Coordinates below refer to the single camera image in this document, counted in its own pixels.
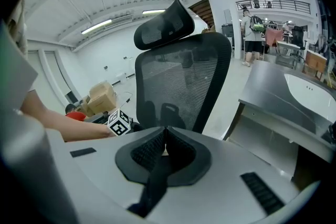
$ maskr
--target backpack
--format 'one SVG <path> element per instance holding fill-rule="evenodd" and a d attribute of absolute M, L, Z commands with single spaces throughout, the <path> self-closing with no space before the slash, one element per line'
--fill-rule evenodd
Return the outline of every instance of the backpack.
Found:
<path fill-rule="evenodd" d="M 252 16 L 250 19 L 250 28 L 252 31 L 264 32 L 263 21 L 258 16 Z"/>

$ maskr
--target shorts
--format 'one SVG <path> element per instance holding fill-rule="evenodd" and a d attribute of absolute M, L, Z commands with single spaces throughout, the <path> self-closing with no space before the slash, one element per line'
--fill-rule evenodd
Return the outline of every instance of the shorts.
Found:
<path fill-rule="evenodd" d="M 246 52 L 260 52 L 262 53 L 262 44 L 261 41 L 246 41 L 245 42 L 245 51 Z"/>

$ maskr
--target red object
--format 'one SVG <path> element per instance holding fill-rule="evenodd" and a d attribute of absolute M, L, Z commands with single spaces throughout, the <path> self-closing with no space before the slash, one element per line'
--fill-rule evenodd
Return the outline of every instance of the red object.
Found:
<path fill-rule="evenodd" d="M 266 44 L 269 46 L 273 46 L 273 44 L 277 44 L 277 41 L 282 41 L 283 32 L 284 31 L 282 30 L 267 28 L 265 33 Z"/>
<path fill-rule="evenodd" d="M 66 116 L 77 121 L 84 121 L 84 119 L 86 118 L 86 115 L 84 113 L 76 111 L 70 112 L 66 114 Z"/>

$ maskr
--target ceiling light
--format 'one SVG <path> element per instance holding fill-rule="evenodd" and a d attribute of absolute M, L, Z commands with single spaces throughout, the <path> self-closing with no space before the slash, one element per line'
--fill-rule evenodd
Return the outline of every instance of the ceiling light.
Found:
<path fill-rule="evenodd" d="M 85 35 L 85 34 L 87 34 L 88 32 L 91 32 L 91 31 L 93 31 L 93 30 L 95 30 L 95 29 L 97 29 L 97 28 L 99 28 L 99 27 L 102 27 L 102 26 L 104 26 L 104 25 L 107 25 L 107 24 L 109 24 L 109 23 L 111 23 L 111 22 L 112 22 L 111 19 L 106 20 L 105 22 L 99 23 L 99 24 L 97 24 L 97 25 L 94 25 L 94 26 L 92 26 L 92 27 L 90 27 L 90 28 L 84 30 L 84 31 L 82 32 L 82 34 Z"/>
<path fill-rule="evenodd" d="M 154 10 L 145 10 L 142 14 L 152 14 L 152 13 L 161 13 L 164 12 L 165 9 L 154 9 Z"/>

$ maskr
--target balcony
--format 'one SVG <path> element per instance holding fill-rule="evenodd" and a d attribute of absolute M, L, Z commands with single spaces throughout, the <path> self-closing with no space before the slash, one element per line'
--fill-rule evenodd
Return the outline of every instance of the balcony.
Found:
<path fill-rule="evenodd" d="M 310 14 L 310 4 L 296 0 L 243 0 L 236 2 L 237 9 L 286 9 L 296 12 Z"/>

